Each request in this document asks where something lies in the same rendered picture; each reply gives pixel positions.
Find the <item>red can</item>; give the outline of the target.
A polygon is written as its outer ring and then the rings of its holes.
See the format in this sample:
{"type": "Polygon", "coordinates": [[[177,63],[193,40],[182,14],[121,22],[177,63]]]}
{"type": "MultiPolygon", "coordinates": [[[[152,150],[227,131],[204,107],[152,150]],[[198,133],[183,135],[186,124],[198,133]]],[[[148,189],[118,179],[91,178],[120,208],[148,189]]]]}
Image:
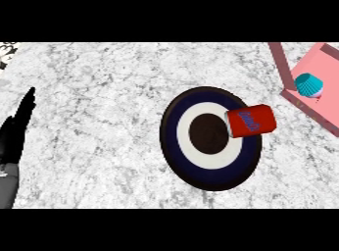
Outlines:
{"type": "Polygon", "coordinates": [[[232,138],[269,133],[276,128],[272,109],[263,104],[227,110],[225,120],[232,138]]]}

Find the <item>pink box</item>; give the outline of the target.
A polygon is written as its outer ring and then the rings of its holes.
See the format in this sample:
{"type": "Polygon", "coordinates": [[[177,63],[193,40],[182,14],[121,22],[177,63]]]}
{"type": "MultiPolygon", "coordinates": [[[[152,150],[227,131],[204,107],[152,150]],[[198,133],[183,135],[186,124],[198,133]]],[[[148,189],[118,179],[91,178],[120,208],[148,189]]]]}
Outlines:
{"type": "Polygon", "coordinates": [[[339,50],[316,42],[290,69],[281,43],[269,42],[267,45],[284,84],[281,96],[339,137],[339,50]],[[322,81],[319,98],[300,96],[294,85],[300,74],[312,74],[322,81]]]}

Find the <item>teal cupcake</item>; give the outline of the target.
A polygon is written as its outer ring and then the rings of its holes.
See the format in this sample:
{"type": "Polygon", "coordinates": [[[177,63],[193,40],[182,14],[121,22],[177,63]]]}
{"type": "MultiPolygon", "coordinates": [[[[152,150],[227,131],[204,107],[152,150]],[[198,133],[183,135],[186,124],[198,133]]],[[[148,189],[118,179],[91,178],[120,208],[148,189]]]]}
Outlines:
{"type": "Polygon", "coordinates": [[[318,98],[322,93],[322,80],[309,73],[300,74],[294,80],[300,96],[318,98]]]}

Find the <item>dark blue and white plate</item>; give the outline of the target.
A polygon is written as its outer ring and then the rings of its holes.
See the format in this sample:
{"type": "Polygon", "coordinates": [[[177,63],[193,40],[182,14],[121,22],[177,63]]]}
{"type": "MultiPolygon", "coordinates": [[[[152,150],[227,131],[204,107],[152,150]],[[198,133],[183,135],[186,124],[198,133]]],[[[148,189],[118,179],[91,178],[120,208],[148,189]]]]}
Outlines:
{"type": "Polygon", "coordinates": [[[168,167],[193,187],[222,191],[250,177],[260,158],[261,135],[232,138],[225,114],[244,108],[222,88],[193,87],[170,101],[161,119],[159,142],[168,167]]]}

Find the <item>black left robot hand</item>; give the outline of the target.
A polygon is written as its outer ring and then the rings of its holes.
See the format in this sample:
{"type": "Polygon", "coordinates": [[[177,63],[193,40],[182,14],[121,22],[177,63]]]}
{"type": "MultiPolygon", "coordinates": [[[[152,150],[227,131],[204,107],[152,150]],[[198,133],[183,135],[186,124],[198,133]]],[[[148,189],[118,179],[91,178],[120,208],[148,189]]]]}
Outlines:
{"type": "Polygon", "coordinates": [[[34,106],[34,88],[31,88],[22,98],[15,115],[7,117],[0,126],[0,166],[19,163],[34,106]]]}

